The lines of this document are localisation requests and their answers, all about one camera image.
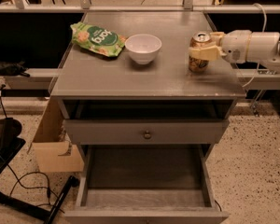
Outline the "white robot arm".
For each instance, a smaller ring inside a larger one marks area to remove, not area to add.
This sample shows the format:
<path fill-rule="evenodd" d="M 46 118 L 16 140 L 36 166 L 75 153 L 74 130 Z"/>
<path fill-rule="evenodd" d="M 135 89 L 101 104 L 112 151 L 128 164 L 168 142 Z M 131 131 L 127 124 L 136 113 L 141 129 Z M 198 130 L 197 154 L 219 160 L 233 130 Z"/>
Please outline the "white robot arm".
<path fill-rule="evenodd" d="M 194 59 L 228 63 L 259 63 L 280 73 L 280 33 L 234 30 L 230 33 L 213 32 L 206 35 L 210 41 L 199 47 L 191 45 L 189 56 Z"/>

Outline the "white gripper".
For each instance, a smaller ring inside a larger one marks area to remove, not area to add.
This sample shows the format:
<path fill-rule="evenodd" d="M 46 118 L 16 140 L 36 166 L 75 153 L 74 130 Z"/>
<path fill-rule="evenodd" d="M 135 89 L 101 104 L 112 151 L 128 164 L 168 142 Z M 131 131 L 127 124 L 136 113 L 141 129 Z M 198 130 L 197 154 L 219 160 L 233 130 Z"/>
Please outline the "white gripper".
<path fill-rule="evenodd" d="M 223 57 L 229 63 L 244 63 L 251 34 L 249 30 L 235 30 L 227 34 L 211 32 L 211 39 L 216 44 L 210 47 L 190 47 L 189 56 L 206 61 L 215 61 Z"/>

